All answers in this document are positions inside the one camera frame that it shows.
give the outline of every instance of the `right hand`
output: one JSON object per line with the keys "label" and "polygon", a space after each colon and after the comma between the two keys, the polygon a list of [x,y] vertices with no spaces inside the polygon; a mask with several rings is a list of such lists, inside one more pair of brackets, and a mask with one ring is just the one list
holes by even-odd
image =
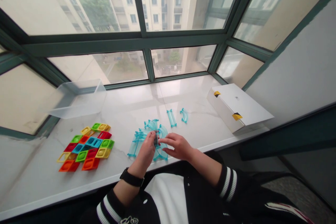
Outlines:
{"label": "right hand", "polygon": [[188,141],[181,135],[176,133],[169,133],[165,138],[159,139],[159,143],[165,143],[172,147],[174,150],[163,148],[168,155],[190,162],[193,158],[194,148],[190,146]]}

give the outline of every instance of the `white stripe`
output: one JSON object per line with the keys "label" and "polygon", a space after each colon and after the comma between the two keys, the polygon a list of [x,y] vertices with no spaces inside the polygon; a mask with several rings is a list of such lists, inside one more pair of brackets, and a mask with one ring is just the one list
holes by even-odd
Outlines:
{"label": "white stripe", "polygon": [[226,191],[228,190],[228,186],[229,186],[229,182],[230,182],[230,176],[231,176],[231,169],[229,167],[227,167],[225,184],[224,184],[224,187],[222,189],[222,192],[220,193],[221,198],[224,197]]}
{"label": "white stripe", "polygon": [[97,206],[97,215],[101,224],[110,224],[109,221],[106,219],[105,215],[103,214],[102,206],[100,205],[100,203]]}
{"label": "white stripe", "polygon": [[232,171],[233,171],[233,181],[232,181],[232,186],[231,186],[231,191],[230,191],[229,197],[226,200],[227,202],[231,201],[231,199],[233,197],[233,194],[235,193],[234,191],[236,190],[236,185],[237,185],[237,173],[236,173],[235,170],[232,170]]}
{"label": "white stripe", "polygon": [[107,199],[107,195],[104,197],[104,205],[108,211],[108,213],[112,216],[112,218],[119,223],[121,221],[121,217],[117,212],[112,208],[112,206],[109,203],[109,200]]}

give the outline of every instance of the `hand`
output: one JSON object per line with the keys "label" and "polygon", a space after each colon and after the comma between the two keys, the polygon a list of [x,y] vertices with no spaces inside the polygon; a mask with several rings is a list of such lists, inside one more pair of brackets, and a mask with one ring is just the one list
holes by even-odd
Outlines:
{"label": "hand", "polygon": [[143,178],[145,173],[153,161],[155,146],[155,132],[151,131],[147,134],[146,139],[142,143],[139,154],[133,164],[129,167],[128,172],[138,178]]}
{"label": "hand", "polygon": [[159,142],[174,147],[174,150],[168,148],[162,149],[168,155],[180,160],[186,160],[188,162],[192,160],[195,149],[190,146],[183,136],[176,133],[169,133],[166,138],[160,139]]}

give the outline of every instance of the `striped cuff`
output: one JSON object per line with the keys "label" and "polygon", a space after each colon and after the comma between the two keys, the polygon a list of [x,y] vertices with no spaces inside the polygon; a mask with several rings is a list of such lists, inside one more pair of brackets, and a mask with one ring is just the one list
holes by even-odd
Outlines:
{"label": "striped cuff", "polygon": [[224,182],[224,185],[222,185],[222,190],[219,196],[222,199],[226,200],[226,202],[230,202],[236,191],[237,173],[235,170],[230,169],[229,167],[226,167],[226,173],[225,173],[225,169],[223,168],[222,174],[220,176],[222,180],[225,178],[225,182]]}

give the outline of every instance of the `tree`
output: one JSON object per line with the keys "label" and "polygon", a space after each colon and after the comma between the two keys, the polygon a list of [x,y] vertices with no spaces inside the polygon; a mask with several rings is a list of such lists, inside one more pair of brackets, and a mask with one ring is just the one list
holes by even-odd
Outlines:
{"label": "tree", "polygon": [[173,64],[177,64],[180,62],[180,54],[177,51],[174,51],[171,53],[171,55],[169,56],[169,62],[173,63]]}
{"label": "tree", "polygon": [[79,0],[96,32],[119,30],[109,0]]}

